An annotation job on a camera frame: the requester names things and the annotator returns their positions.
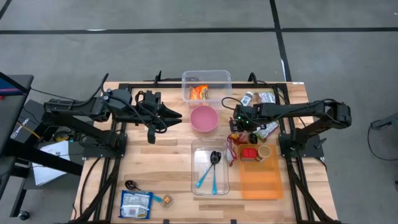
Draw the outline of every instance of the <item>blue snack bag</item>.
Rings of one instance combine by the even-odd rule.
[[[119,218],[149,219],[153,192],[122,191]]]

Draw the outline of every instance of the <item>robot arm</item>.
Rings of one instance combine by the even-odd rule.
[[[86,116],[93,121],[105,122],[112,115],[117,122],[144,124],[148,127],[148,142],[155,143],[155,133],[165,133],[167,127],[181,123],[182,115],[168,109],[160,100],[160,92],[140,91],[136,95],[136,105],[127,90],[111,90],[103,96],[91,97],[86,101],[51,99],[44,103],[43,122],[49,126],[66,126],[100,142],[104,147],[114,147],[118,134],[115,131],[102,131],[73,116]]]
[[[318,121],[291,131],[291,147],[302,149],[308,139],[330,128],[343,129],[351,126],[349,106],[335,100],[325,99],[311,103],[277,105],[259,103],[252,106],[236,105],[234,120],[230,121],[231,131],[255,131],[257,127],[266,128],[266,124],[279,118],[314,116]]]

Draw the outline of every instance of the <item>small cup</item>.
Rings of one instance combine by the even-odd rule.
[[[258,162],[264,162],[271,155],[271,148],[267,145],[262,145],[257,150],[256,160]]]

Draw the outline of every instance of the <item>clear plastic container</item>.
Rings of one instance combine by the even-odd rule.
[[[208,85],[207,100],[190,100],[190,86]],[[221,106],[221,100],[232,95],[231,74],[226,70],[186,71],[182,74],[182,99],[190,106]]]
[[[191,190],[195,195],[213,195],[214,168],[207,173],[201,187],[197,182],[211,166],[210,154],[213,151],[221,153],[221,160],[216,164],[217,194],[224,195],[229,192],[228,162],[226,161],[226,142],[223,139],[197,139],[192,142],[192,183]]]

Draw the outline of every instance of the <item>orange cutting board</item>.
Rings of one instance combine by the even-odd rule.
[[[238,147],[239,174],[243,199],[281,199],[284,196],[284,192],[276,146],[267,144],[271,148],[271,155],[264,162],[242,161],[240,158],[244,148],[258,149],[260,146],[260,144],[242,144]]]

